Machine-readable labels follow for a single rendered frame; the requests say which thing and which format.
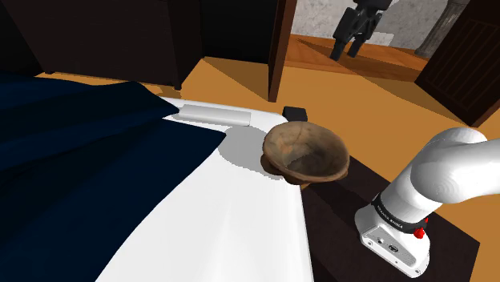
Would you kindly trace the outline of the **small black block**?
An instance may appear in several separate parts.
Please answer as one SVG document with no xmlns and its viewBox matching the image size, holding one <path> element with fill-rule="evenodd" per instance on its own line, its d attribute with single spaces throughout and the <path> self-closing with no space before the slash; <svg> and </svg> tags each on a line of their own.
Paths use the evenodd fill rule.
<svg viewBox="0 0 500 282">
<path fill-rule="evenodd" d="M 282 115 L 289 121 L 308 121 L 307 112 L 301 107 L 289 107 L 285 106 L 282 111 Z"/>
</svg>

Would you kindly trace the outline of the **dark wooden wardrobe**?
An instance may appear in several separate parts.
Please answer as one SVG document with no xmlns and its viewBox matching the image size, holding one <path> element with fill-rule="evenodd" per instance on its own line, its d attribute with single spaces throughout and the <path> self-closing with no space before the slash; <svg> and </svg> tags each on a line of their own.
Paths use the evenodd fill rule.
<svg viewBox="0 0 500 282">
<path fill-rule="evenodd" d="M 0 0 L 42 70 L 181 88 L 203 57 L 200 0 Z"/>
</svg>

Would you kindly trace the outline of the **brown door frame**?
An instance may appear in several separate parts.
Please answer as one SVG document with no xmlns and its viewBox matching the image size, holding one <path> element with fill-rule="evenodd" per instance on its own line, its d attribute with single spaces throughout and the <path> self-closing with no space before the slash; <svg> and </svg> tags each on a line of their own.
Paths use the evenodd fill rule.
<svg viewBox="0 0 500 282">
<path fill-rule="evenodd" d="M 275 103 L 280 87 L 297 0 L 277 0 L 268 58 L 268 101 Z"/>
</svg>

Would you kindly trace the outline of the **white bed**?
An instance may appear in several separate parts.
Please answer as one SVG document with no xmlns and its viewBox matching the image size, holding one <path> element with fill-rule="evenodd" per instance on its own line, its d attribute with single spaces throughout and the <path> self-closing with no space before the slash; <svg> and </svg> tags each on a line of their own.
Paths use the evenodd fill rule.
<svg viewBox="0 0 500 282">
<path fill-rule="evenodd" d="M 143 219 L 95 282 L 313 282 L 300 189 L 260 163 L 265 135 L 284 118 L 163 100 L 177 108 L 173 121 L 221 131 L 224 140 Z M 247 111 L 251 124 L 181 119 L 186 104 Z"/>
</svg>

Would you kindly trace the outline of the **brown wooden bowl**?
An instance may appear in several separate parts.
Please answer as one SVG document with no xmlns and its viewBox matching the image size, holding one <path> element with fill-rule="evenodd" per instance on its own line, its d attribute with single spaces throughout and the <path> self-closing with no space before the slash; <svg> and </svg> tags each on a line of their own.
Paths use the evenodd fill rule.
<svg viewBox="0 0 500 282">
<path fill-rule="evenodd" d="M 340 136 L 305 121 L 274 126 L 266 134 L 260 163 L 272 175 L 294 185 L 327 183 L 348 174 L 350 154 Z"/>
</svg>

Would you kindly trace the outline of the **dark panelled door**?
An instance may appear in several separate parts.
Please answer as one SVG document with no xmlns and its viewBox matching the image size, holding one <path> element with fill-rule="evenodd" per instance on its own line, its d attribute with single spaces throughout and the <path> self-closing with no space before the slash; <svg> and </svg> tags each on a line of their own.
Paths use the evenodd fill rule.
<svg viewBox="0 0 500 282">
<path fill-rule="evenodd" d="M 470 127 L 500 108 L 500 0 L 469 0 L 415 83 Z"/>
</svg>

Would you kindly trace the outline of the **grey stone column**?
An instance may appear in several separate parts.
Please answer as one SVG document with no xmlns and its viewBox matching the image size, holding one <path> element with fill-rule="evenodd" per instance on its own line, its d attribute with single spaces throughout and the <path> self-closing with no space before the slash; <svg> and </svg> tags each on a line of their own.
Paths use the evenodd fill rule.
<svg viewBox="0 0 500 282">
<path fill-rule="evenodd" d="M 442 14 L 423 43 L 414 51 L 415 55 L 431 58 L 469 2 L 470 0 L 447 0 Z"/>
</svg>

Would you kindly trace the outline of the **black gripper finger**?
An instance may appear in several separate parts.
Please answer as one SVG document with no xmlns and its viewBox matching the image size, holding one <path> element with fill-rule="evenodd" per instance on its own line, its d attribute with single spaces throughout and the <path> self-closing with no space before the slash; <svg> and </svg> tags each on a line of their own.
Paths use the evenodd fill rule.
<svg viewBox="0 0 500 282">
<path fill-rule="evenodd" d="M 349 48 L 349 51 L 347 53 L 347 55 L 351 58 L 355 58 L 357 56 L 358 51 L 361 49 L 362 45 L 367 40 L 366 34 L 362 34 L 362 33 L 356 34 L 353 38 L 354 38 L 354 41 L 353 41 L 353 43 L 352 43 L 352 45 Z"/>
<path fill-rule="evenodd" d="M 338 61 L 345 49 L 345 46 L 346 46 L 345 41 L 336 38 L 333 50 L 329 57 L 334 61 Z"/>
</svg>

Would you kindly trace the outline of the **dark blue blanket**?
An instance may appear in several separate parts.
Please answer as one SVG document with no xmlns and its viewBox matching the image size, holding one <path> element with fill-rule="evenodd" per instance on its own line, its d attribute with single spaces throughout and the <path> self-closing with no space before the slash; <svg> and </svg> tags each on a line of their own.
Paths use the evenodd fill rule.
<svg viewBox="0 0 500 282">
<path fill-rule="evenodd" d="M 136 82 L 0 72 L 0 282 L 95 282 L 224 140 Z"/>
</svg>

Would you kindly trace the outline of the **dark robot stand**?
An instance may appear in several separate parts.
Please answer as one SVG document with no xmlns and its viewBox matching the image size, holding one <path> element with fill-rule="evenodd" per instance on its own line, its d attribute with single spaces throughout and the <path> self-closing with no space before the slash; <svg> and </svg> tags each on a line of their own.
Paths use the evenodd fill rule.
<svg viewBox="0 0 500 282">
<path fill-rule="evenodd" d="M 362 245 L 355 212 L 388 185 L 351 158 L 345 178 L 310 184 L 301 191 L 314 281 L 470 282 L 480 243 L 434 212 L 425 230 L 429 266 L 418 278 L 409 278 Z"/>
</svg>

